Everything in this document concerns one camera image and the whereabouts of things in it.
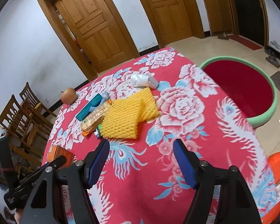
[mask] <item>small cardboard box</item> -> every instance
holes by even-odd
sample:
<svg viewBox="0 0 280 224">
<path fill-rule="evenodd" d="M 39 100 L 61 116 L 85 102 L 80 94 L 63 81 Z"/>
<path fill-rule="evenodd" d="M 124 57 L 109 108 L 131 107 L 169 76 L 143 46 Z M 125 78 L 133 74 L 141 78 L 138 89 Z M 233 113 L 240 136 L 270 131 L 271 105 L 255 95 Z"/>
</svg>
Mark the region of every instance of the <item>small cardboard box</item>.
<svg viewBox="0 0 280 224">
<path fill-rule="evenodd" d="M 66 149 L 64 149 L 61 146 L 50 146 L 50 149 L 47 154 L 47 162 L 52 162 L 59 156 L 65 156 L 66 157 L 66 163 L 62 167 L 69 167 L 72 165 L 72 162 L 74 160 L 74 154 Z"/>
</svg>

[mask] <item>screw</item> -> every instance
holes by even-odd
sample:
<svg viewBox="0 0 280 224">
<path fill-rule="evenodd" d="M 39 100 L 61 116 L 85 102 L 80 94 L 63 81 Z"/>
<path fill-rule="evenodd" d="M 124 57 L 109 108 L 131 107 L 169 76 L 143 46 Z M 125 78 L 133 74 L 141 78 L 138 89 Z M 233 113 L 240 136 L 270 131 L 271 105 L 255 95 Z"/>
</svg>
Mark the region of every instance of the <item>screw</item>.
<svg viewBox="0 0 280 224">
<path fill-rule="evenodd" d="M 238 171 L 238 168 L 236 166 L 231 166 L 230 169 L 233 171 L 233 172 L 237 172 Z"/>
<path fill-rule="evenodd" d="M 49 173 L 49 172 L 52 171 L 52 169 L 53 169 L 53 168 L 52 168 L 51 166 L 50 166 L 50 167 L 47 167 L 47 168 L 46 168 L 46 172 Z"/>
<path fill-rule="evenodd" d="M 84 163 L 83 160 L 78 160 L 78 161 L 75 162 L 75 165 L 76 166 L 81 166 L 83 163 Z"/>
<path fill-rule="evenodd" d="M 200 164 L 202 167 L 206 167 L 206 166 L 208 165 L 208 162 L 205 161 L 205 160 L 201 160 L 201 161 L 199 162 L 199 164 Z"/>
</svg>

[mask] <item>wooden door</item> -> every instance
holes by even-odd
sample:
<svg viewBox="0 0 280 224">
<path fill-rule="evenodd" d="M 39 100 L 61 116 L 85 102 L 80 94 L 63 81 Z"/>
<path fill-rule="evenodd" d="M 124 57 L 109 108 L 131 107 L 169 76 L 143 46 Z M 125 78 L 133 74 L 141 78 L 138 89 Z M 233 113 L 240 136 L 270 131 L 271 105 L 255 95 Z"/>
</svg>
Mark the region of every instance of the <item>wooden door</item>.
<svg viewBox="0 0 280 224">
<path fill-rule="evenodd" d="M 184 0 L 146 0 L 165 44 L 193 36 Z"/>
<path fill-rule="evenodd" d="M 55 5 L 98 72 L 134 58 L 105 0 L 59 0 Z"/>
<path fill-rule="evenodd" d="M 239 34 L 265 45 L 265 23 L 260 0 L 234 0 L 239 21 Z"/>
</svg>

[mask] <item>tablecloth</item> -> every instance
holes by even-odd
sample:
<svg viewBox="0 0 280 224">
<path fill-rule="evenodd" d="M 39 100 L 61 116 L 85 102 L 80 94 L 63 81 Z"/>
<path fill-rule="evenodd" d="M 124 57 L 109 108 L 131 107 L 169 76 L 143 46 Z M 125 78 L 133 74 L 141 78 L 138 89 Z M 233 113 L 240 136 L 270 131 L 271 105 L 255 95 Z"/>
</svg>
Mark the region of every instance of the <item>tablecloth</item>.
<svg viewBox="0 0 280 224">
<path fill-rule="evenodd" d="M 181 138 L 214 167 L 236 165 L 248 183 L 262 217 L 276 203 L 274 177 L 253 128 L 224 91 L 199 67 L 167 47 L 127 62 L 77 91 L 72 105 L 63 105 L 45 149 L 60 145 L 84 159 L 100 140 L 81 135 L 75 115 L 97 94 L 126 98 L 140 90 L 131 75 L 152 75 L 160 116 L 138 125 L 137 139 L 109 139 L 110 154 L 89 198 L 102 224 L 179 224 L 194 190 L 184 181 L 172 152 Z M 69 195 L 63 187 L 69 223 L 74 222 Z M 220 187 L 214 191 L 208 223 L 217 211 Z"/>
</svg>

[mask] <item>black door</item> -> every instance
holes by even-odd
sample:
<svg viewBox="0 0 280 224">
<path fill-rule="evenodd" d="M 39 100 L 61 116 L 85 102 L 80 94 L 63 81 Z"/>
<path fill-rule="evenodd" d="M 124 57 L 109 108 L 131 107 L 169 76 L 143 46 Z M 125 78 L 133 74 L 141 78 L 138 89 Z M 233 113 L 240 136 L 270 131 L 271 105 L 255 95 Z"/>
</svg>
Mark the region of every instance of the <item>black door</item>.
<svg viewBox="0 0 280 224">
<path fill-rule="evenodd" d="M 265 27 L 260 0 L 234 0 L 239 21 L 239 34 L 265 45 Z"/>
</svg>

